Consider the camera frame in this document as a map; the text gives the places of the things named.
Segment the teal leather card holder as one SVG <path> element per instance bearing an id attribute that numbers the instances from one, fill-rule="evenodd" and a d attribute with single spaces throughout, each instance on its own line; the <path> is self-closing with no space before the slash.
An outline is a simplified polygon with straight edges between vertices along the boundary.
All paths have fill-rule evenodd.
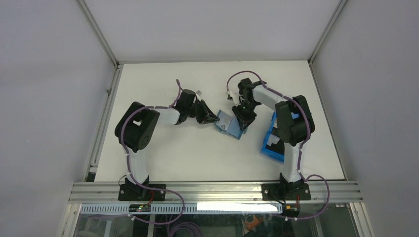
<path id="1" fill-rule="evenodd" d="M 217 117 L 219 120 L 214 124 L 222 134 L 226 134 L 240 140 L 242 135 L 246 133 L 246 130 L 241 130 L 239 122 L 235 116 L 231 116 L 223 110 L 219 110 Z"/>

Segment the blue plastic bin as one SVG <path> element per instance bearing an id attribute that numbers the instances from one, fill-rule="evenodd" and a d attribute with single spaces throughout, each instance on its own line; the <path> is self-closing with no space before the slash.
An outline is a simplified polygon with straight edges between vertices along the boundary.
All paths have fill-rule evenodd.
<path id="1" fill-rule="evenodd" d="M 291 161 L 293 154 L 292 143 L 294 140 L 293 132 L 290 128 L 289 120 L 278 123 L 277 113 L 274 112 L 271 118 L 271 124 L 264 137 L 260 153 L 266 155 L 278 162 L 284 163 Z"/>

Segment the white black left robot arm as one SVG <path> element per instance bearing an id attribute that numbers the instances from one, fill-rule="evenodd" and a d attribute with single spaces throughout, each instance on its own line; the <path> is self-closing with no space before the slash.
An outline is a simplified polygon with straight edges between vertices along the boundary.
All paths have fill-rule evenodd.
<path id="1" fill-rule="evenodd" d="M 144 149 L 152 139 L 157 126 L 179 125 L 188 118 L 198 124 L 219 121 L 197 92 L 179 89 L 169 106 L 146 106 L 132 102 L 115 128 L 115 136 L 125 152 L 128 173 L 124 188 L 136 200 L 144 200 L 154 191 L 149 186 L 149 173 L 145 164 Z"/>

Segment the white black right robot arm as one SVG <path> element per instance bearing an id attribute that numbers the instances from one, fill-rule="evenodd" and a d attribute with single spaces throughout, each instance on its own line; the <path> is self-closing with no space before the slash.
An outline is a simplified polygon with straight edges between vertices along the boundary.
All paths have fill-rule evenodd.
<path id="1" fill-rule="evenodd" d="M 254 122 L 256 106 L 266 105 L 276 113 L 277 134 L 284 143 L 284 168 L 279 183 L 262 190 L 277 201 L 301 197 L 306 190 L 301 167 L 303 146 L 315 130 L 306 98 L 280 95 L 263 81 L 252 82 L 249 78 L 242 79 L 238 89 L 238 101 L 232 111 L 240 130 L 245 131 Z"/>

